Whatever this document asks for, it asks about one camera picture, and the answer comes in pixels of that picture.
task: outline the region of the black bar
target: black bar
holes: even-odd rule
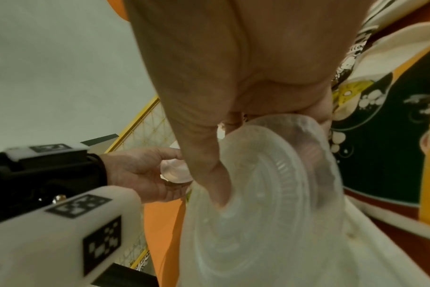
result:
[[[92,285],[98,287],[159,287],[157,277],[113,263]]]

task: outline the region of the gray wall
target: gray wall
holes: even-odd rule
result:
[[[0,150],[120,133],[154,95],[106,0],[0,0]]]

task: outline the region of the wire grid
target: wire grid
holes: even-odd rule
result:
[[[151,108],[144,115],[140,115],[137,122],[133,123],[128,132],[120,138],[120,142],[116,143],[111,151],[129,150],[141,147],[169,147],[176,137],[172,132],[171,126],[166,119],[160,100],[156,99],[151,105]],[[141,210],[141,221],[144,221],[144,207]],[[140,265],[147,264],[148,256],[139,258],[147,249],[146,236],[144,230],[135,241],[132,247],[129,247],[124,255],[118,258],[115,263],[135,268],[135,262],[140,261]]]

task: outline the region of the hand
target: hand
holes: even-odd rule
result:
[[[108,185],[134,189],[142,203],[172,201],[185,196],[190,183],[174,184],[160,177],[160,163],[183,159],[174,148],[137,148],[101,155],[106,167]]]
[[[331,124],[330,82],[372,0],[124,0],[193,178],[223,206],[217,124],[300,113]]]

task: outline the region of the yellow metal frame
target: yellow metal frame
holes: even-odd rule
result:
[[[119,137],[114,143],[105,151],[109,153],[115,151],[115,149],[124,142],[124,139],[128,137],[131,132],[139,125],[139,123],[149,114],[149,112],[160,102],[158,96],[155,96],[139,114],[132,120],[126,128],[120,133]]]

